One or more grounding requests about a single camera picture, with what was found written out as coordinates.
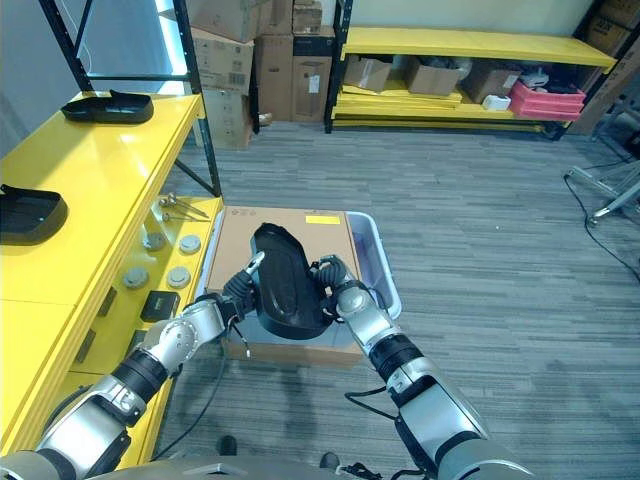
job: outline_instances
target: robotic arm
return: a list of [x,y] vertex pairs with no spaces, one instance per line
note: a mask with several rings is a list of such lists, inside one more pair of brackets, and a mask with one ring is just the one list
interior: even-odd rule
[[386,383],[399,409],[396,430],[415,464],[439,480],[531,478],[511,452],[489,438],[462,392],[393,324],[342,262],[336,257],[320,261],[324,266],[316,277],[337,297],[337,313]]
[[[81,480],[115,469],[130,444],[126,427],[135,425],[165,380],[201,345],[223,336],[231,322],[242,320],[253,308],[250,280],[263,258],[258,252],[227,283],[222,296],[200,299],[178,317],[156,323],[111,375],[45,432],[35,452],[0,459],[0,475],[15,480]],[[386,382],[399,409],[396,429],[418,467],[439,480],[532,476],[489,438],[464,395],[393,324],[337,257],[321,259],[311,275],[323,289],[330,289],[336,313]]]
[[[261,252],[254,256],[227,286],[236,286],[238,293],[240,285],[240,293],[247,293],[263,258]],[[0,478],[82,480],[114,470],[131,443],[126,428],[138,422],[167,378],[202,345],[226,334],[231,322],[244,318],[246,298],[228,292],[227,286],[222,296],[206,296],[179,316],[155,323],[111,375],[45,431],[34,452],[0,459]]]

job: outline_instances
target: metal tool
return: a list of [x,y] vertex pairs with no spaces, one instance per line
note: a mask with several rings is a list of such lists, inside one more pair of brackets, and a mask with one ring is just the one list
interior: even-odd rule
[[169,222],[171,220],[186,220],[187,222],[208,222],[208,220],[204,220],[201,218],[194,218],[191,215],[187,215],[186,217],[176,217],[175,215],[169,215],[167,212],[164,212],[162,214],[163,222]]
[[173,192],[170,192],[167,195],[166,200],[169,203],[169,205],[171,205],[171,206],[177,205],[177,206],[180,206],[180,207],[185,208],[187,210],[191,210],[192,212],[197,213],[201,217],[209,218],[209,215],[207,215],[206,212],[203,212],[202,210],[194,207],[193,205],[189,205],[187,202],[183,202],[182,200],[178,200],[178,197],[176,197],[176,194],[173,193]]

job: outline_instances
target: black small box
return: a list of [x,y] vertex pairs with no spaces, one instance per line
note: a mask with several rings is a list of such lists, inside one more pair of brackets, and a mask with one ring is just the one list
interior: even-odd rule
[[157,322],[173,317],[178,310],[180,295],[176,292],[151,290],[144,302],[140,318],[145,322]]
[[333,28],[322,27],[319,35],[295,35],[293,37],[294,57],[332,57],[335,43]]

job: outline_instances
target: metal stand leg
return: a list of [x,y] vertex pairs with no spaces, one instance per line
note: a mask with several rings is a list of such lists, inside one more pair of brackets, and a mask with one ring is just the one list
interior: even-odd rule
[[[603,180],[624,174],[616,185],[608,185]],[[640,196],[640,160],[610,169],[605,175],[596,177],[580,167],[573,167],[569,175],[577,176],[606,196],[613,198],[607,206],[596,210],[589,217],[595,223],[598,219],[635,200]]]

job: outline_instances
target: gray carpet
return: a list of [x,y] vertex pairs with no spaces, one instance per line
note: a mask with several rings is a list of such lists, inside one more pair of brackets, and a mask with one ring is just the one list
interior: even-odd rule
[[[640,478],[640,296],[585,234],[562,181],[609,163],[604,144],[529,134],[342,130],[276,123],[242,152],[218,151],[227,204],[373,215],[403,302],[400,325],[542,478]],[[206,175],[199,149],[181,155]],[[591,210],[604,199],[578,185]],[[174,168],[165,187],[204,194]],[[595,228],[634,266],[634,214]],[[159,444],[195,418],[219,361],[185,366]],[[232,361],[214,404],[175,450],[233,434],[240,452],[316,463],[327,450],[388,478],[412,463],[392,423],[348,403],[381,384],[350,371]],[[372,403],[392,410],[381,395]]]

